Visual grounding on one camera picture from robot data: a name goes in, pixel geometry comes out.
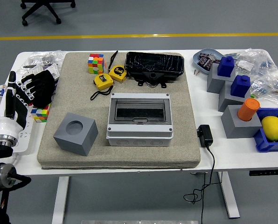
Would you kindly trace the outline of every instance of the table leg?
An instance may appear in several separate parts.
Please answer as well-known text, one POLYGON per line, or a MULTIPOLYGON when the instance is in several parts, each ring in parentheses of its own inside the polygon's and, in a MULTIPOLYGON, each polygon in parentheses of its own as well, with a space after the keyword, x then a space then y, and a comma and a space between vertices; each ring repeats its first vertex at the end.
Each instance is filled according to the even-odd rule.
MULTIPOLYGON (((222 172, 218 172, 218 174, 219 174, 219 179, 221 181, 222 172)), ((227 171, 223 172, 221 187, 222 187, 222 191, 223 191, 223 195, 224 195, 224 200, 226 203, 228 217, 229 218, 239 218, 240 214, 237 209, 236 199, 233 194, 232 186, 231 186, 229 175, 228 175, 227 171)))
POLYGON ((61 176, 58 181, 52 224, 63 224, 66 195, 69 186, 69 176, 61 176))

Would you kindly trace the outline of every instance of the beige felt mat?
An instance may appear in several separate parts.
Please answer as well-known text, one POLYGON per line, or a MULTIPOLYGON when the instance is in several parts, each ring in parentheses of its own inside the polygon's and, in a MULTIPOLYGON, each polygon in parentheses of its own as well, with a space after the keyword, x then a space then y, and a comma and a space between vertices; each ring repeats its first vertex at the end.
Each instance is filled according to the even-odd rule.
MULTIPOLYGON (((112 53, 104 54, 109 65, 112 53)), ((118 53, 113 65, 124 64, 126 53, 118 53)), ((115 82, 112 92, 169 93, 174 137, 169 147, 112 147, 106 139, 110 96, 98 95, 95 75, 88 73, 89 53, 68 53, 63 61, 57 93, 42 137, 37 159, 42 168, 194 168, 200 162, 199 142, 191 106, 186 74, 167 88, 150 88, 127 78, 115 82), (67 112, 95 119, 99 134, 88 156, 60 149, 53 138, 67 112)))

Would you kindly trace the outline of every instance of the lemon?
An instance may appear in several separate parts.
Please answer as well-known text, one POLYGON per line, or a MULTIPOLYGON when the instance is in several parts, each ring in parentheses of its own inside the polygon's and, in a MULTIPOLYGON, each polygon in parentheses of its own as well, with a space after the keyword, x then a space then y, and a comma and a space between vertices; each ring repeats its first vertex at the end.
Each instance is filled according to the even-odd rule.
POLYGON ((267 116, 261 121, 266 138, 271 141, 278 140, 278 118, 267 116))

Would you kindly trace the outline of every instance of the desk control panel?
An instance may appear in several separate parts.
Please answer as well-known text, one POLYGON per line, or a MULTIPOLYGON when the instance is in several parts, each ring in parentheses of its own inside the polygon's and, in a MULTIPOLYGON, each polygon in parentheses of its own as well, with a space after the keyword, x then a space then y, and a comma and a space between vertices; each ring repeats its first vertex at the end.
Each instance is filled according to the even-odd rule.
POLYGON ((278 175, 278 169, 268 169, 268 170, 251 170, 249 176, 269 176, 278 175))

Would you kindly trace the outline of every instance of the gray cube with hole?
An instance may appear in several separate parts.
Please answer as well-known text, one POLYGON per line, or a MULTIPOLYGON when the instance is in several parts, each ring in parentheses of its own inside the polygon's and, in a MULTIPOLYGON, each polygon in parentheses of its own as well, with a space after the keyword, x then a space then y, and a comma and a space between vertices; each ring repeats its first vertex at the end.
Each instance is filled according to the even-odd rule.
POLYGON ((218 103, 219 112, 224 112, 228 105, 242 105, 245 100, 250 97, 250 90, 247 91, 244 98, 232 96, 230 93, 232 83, 233 82, 225 81, 225 84, 221 89, 218 103))
POLYGON ((97 134, 94 119, 67 113, 53 138, 61 149, 87 156, 97 134))
POLYGON ((233 69, 230 77, 224 77, 218 75, 219 64, 213 63, 210 68, 208 79, 207 79, 207 92, 220 93, 225 81, 233 82, 236 78, 236 70, 233 69))
POLYGON ((262 127, 257 113, 250 121, 240 120, 237 116, 241 105, 228 105, 221 116, 222 124, 228 139, 253 138, 262 127))

